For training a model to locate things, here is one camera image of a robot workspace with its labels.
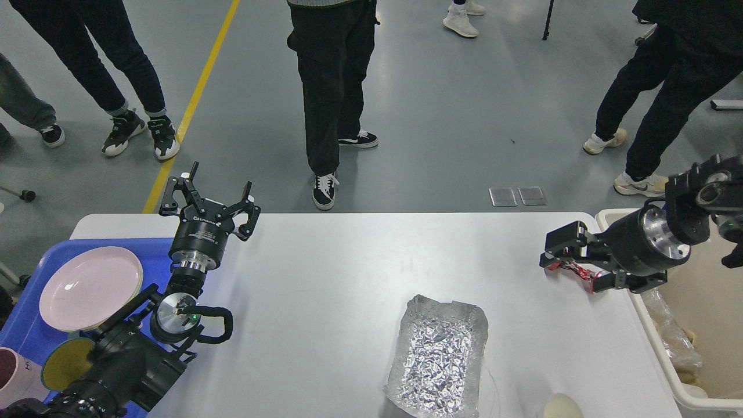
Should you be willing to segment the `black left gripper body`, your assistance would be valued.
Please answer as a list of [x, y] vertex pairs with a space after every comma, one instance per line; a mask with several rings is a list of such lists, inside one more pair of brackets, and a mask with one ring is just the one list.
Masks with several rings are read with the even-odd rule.
[[208, 198], [197, 198], [183, 209], [169, 198], [169, 215], [180, 219], [169, 250], [175, 264], [208, 272], [220, 267], [226, 241], [235, 231], [233, 217], [244, 212], [244, 201], [232, 206]]

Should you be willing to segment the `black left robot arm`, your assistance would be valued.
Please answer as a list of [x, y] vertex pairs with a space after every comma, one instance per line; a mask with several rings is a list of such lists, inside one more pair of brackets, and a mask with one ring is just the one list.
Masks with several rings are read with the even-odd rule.
[[103, 320], [80, 327], [81, 336], [54, 349], [42, 368], [51, 401], [16, 395], [3, 417], [123, 417], [129, 403], [151, 411], [196, 358], [194, 343], [231, 338], [231, 311], [204, 306], [199, 297], [207, 273], [221, 265], [228, 237], [248, 240], [262, 209], [251, 182], [231, 206], [200, 196], [193, 183], [198, 166], [170, 177], [160, 203], [161, 216], [179, 219], [167, 285], [152, 283]]

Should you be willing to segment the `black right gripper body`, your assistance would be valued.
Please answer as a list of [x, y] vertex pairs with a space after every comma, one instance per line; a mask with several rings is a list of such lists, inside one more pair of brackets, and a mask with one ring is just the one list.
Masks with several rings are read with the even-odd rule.
[[691, 247], [670, 230], [666, 211], [645, 206], [632, 212], [600, 234], [614, 263], [606, 272], [627, 272], [627, 288], [635, 294], [667, 282], [667, 270], [685, 264]]

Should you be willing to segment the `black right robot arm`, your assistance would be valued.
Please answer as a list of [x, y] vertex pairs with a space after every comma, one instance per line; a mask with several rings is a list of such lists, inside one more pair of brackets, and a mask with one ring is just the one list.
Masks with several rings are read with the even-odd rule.
[[[539, 265], [548, 270], [567, 268], [583, 275], [591, 292], [627, 289], [635, 294], [667, 281], [667, 271], [690, 259], [691, 247], [709, 239], [709, 224], [735, 244], [722, 258], [727, 268], [739, 268], [741, 255], [741, 156], [709, 160], [669, 178], [664, 197], [590, 233], [581, 221], [546, 235]], [[584, 264], [598, 272], [583, 273]]]

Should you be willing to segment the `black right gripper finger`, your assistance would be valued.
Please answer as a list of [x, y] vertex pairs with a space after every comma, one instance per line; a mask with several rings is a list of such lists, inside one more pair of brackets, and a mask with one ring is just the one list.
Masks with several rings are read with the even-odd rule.
[[539, 266], [549, 268], [559, 262], [575, 262], [601, 267], [598, 247], [600, 234], [589, 231], [582, 221], [573, 221], [547, 233]]
[[591, 281], [591, 292], [602, 292], [608, 289], [626, 289], [630, 276], [627, 272], [597, 273]]

